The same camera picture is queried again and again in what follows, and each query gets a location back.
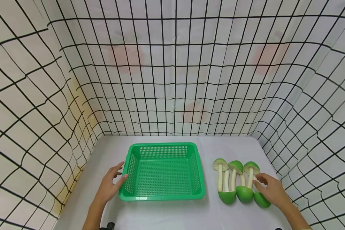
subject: white backdrop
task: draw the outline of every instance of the white backdrop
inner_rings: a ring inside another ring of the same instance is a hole
[[[51,229],[100,135],[255,137],[345,229],[345,0],[0,0],[0,229]]]

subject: green plastic basket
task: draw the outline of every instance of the green plastic basket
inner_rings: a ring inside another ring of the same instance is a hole
[[[206,194],[197,146],[191,142],[130,146],[119,190],[122,201],[202,199]]]

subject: mushroom cap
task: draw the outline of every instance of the mushroom cap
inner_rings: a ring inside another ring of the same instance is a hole
[[[233,160],[229,163],[229,169],[236,169],[237,174],[243,173],[243,164],[239,160]]]
[[[231,205],[236,200],[236,192],[218,192],[219,198],[223,201],[223,203],[227,205]]]
[[[269,206],[271,206],[271,203],[260,192],[255,192],[253,195],[253,199],[261,208],[268,208]]]
[[[253,198],[253,190],[245,186],[237,186],[236,194],[242,203],[249,203]]]
[[[254,175],[257,175],[259,173],[261,173],[261,170],[259,169],[258,165],[252,161],[249,161],[247,163],[245,163],[243,169],[244,172],[249,173],[249,168],[252,167],[254,170]]]
[[[219,170],[219,164],[222,164],[222,170],[225,172],[226,170],[229,170],[229,166],[227,165],[226,161],[222,158],[218,158],[213,162],[213,168],[218,171]]]

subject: mushroom stem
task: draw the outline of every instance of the mushroom stem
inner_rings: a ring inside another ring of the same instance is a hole
[[[236,169],[233,169],[233,174],[231,175],[231,191],[235,192],[235,179],[236,179]]]
[[[218,191],[222,192],[222,164],[218,165]]]
[[[224,192],[229,192],[229,175],[229,170],[226,170],[224,174]]]
[[[244,172],[240,174],[240,182],[242,186],[245,186],[245,175]]]
[[[253,167],[249,167],[249,177],[248,177],[247,187],[250,189],[252,189],[253,187],[253,176],[254,176],[254,169]]]

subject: black object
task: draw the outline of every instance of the black object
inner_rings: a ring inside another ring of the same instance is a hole
[[[110,222],[110,223],[108,223],[107,224],[107,227],[102,227],[102,228],[100,228],[100,230],[114,230],[114,228],[115,228],[115,223],[114,222]]]

